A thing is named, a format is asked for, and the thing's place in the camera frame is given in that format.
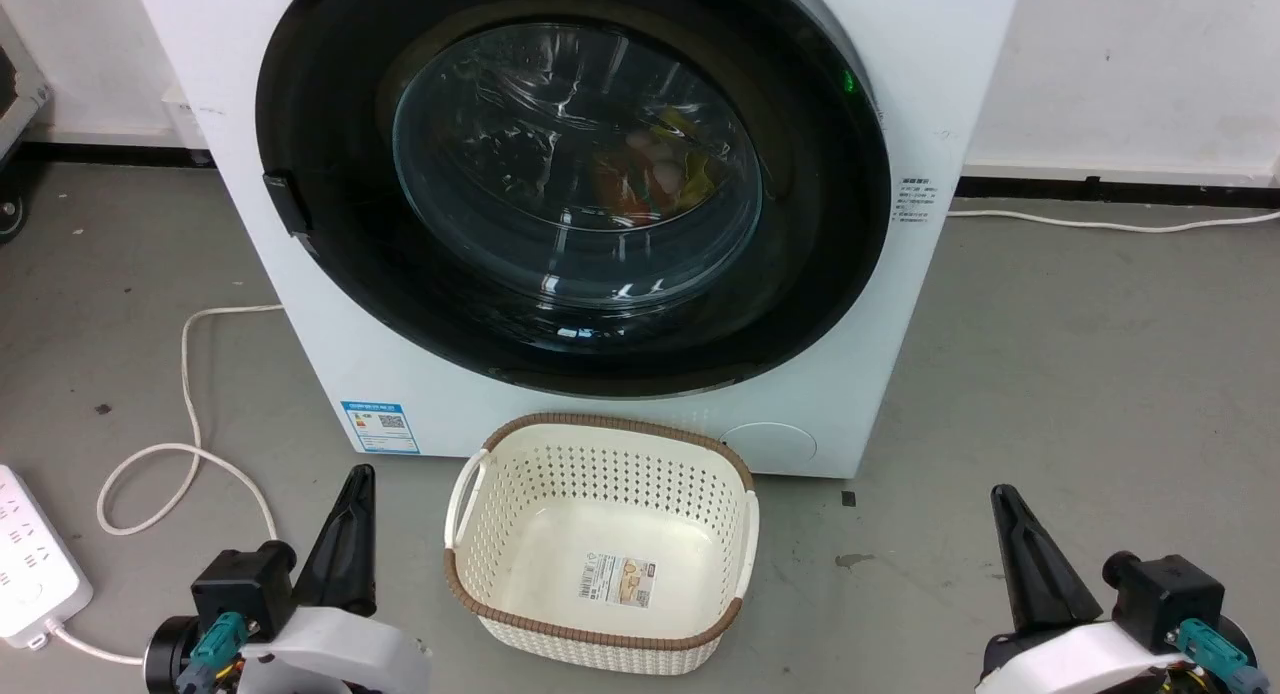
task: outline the sticker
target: sticker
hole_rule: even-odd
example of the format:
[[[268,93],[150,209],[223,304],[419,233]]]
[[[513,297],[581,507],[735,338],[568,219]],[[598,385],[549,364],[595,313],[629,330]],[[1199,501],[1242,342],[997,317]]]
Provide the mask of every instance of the sticker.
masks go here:
[[[419,455],[413,432],[399,405],[343,402],[360,447],[370,453]]]
[[[577,595],[580,599],[648,609],[657,572],[658,565],[653,562],[588,552]]]
[[[906,175],[897,187],[893,201],[893,222],[918,224],[929,220],[929,210],[938,201],[938,188],[932,181],[919,175]]]

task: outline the basket label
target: basket label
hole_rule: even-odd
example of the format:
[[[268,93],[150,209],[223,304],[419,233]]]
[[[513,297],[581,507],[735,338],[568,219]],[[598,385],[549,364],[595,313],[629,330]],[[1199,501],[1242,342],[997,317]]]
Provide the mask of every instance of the basket label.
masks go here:
[[[616,554],[586,553],[577,595],[593,602],[649,608],[658,565]]]

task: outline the washing machine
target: washing machine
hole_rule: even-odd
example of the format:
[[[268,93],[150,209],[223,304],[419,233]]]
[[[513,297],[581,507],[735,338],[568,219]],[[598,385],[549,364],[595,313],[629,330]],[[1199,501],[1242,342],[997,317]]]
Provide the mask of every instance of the washing machine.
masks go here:
[[[353,448],[858,470],[1015,0],[142,0]]]

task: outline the white wall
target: white wall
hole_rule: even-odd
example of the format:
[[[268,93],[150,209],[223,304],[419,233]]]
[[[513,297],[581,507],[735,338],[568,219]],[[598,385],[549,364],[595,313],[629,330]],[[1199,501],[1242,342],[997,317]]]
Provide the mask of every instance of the white wall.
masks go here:
[[[138,0],[0,0],[55,104],[38,138],[180,146]],[[1021,0],[966,174],[1275,184],[1280,0]]]
[[[966,174],[1272,184],[1280,0],[1020,0]]]
[[[32,140],[179,146],[173,69],[141,0],[0,0],[54,90]]]

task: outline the power strip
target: power strip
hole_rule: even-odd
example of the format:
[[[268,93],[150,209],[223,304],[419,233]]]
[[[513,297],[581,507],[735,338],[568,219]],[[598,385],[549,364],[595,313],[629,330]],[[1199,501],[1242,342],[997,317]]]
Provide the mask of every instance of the power strip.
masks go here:
[[[0,638],[17,649],[49,643],[93,598],[93,588],[32,499],[27,485],[0,465]]]

